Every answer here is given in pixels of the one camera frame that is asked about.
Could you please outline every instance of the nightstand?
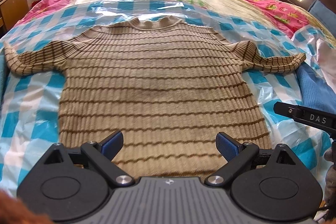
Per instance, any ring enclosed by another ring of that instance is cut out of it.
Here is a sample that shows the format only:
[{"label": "nightstand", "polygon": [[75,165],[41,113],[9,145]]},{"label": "nightstand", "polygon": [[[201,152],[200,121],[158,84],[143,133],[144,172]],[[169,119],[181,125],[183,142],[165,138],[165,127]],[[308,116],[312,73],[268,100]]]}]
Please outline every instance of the nightstand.
[{"label": "nightstand", "polygon": [[27,0],[3,0],[0,2],[0,28],[6,34],[28,13]]}]

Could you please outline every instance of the beige ribbed sweater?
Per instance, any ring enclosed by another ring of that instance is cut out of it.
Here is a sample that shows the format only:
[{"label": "beige ribbed sweater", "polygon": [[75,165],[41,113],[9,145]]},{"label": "beige ribbed sweater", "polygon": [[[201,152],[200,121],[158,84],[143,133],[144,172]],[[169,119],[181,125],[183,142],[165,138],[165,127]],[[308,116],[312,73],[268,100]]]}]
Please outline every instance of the beige ribbed sweater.
[{"label": "beige ribbed sweater", "polygon": [[19,55],[6,44],[5,55],[19,75],[62,71],[60,141],[74,147],[120,129],[124,147],[114,162],[135,177],[209,175],[225,163],[214,143],[219,131],[270,148],[241,72],[290,72],[305,59],[262,58],[252,42],[231,44],[175,17],[95,26]]}]

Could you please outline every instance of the gloved hand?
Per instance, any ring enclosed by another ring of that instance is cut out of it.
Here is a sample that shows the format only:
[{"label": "gloved hand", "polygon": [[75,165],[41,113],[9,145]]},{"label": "gloved hand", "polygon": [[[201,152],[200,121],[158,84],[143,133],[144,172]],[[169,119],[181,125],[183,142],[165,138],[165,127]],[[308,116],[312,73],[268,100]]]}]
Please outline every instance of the gloved hand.
[{"label": "gloved hand", "polygon": [[[331,148],[329,148],[324,153],[323,157],[327,161],[334,162]],[[334,168],[334,165],[332,165],[327,171],[327,175],[325,176],[324,201],[326,202],[327,205],[331,205],[329,204],[329,201],[331,197],[335,194],[336,194],[336,169]]]}]

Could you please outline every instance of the checkered plastic sheet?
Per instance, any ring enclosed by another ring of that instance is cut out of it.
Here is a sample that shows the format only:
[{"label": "checkered plastic sheet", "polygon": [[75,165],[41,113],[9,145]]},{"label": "checkered plastic sheet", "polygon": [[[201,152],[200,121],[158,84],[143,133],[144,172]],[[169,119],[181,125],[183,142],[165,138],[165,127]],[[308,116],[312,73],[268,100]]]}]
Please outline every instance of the checkered plastic sheet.
[{"label": "checkered plastic sheet", "polygon": [[[38,50],[52,40],[66,40],[97,24],[111,24],[139,17],[157,20],[174,15],[187,23],[213,27],[231,42],[253,40],[261,55],[284,56],[308,51],[308,40],[300,37],[300,47],[283,32],[256,21],[219,15],[198,6],[162,0],[100,1],[75,5],[11,29],[1,40],[18,52]],[[248,70],[243,73],[265,115],[273,145],[287,143],[317,180],[324,185],[330,164],[323,160],[330,147],[329,136],[273,112],[275,102],[300,104],[295,73],[278,75]],[[5,83],[0,117],[0,187],[12,195],[18,184],[48,149],[58,140],[58,101],[64,85],[62,74],[51,71],[26,77],[9,74]]]}]

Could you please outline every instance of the sweater neckline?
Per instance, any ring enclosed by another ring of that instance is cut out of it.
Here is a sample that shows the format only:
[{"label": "sweater neckline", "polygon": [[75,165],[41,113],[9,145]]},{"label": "sweater neckline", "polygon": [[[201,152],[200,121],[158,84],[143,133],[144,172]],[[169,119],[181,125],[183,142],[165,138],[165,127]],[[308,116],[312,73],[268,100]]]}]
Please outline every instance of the sweater neckline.
[{"label": "sweater neckline", "polygon": [[162,30],[168,27],[173,27],[180,22],[182,22],[182,19],[174,16],[163,17],[157,21],[140,21],[137,17],[135,17],[132,20],[128,21],[132,28],[143,31]]}]

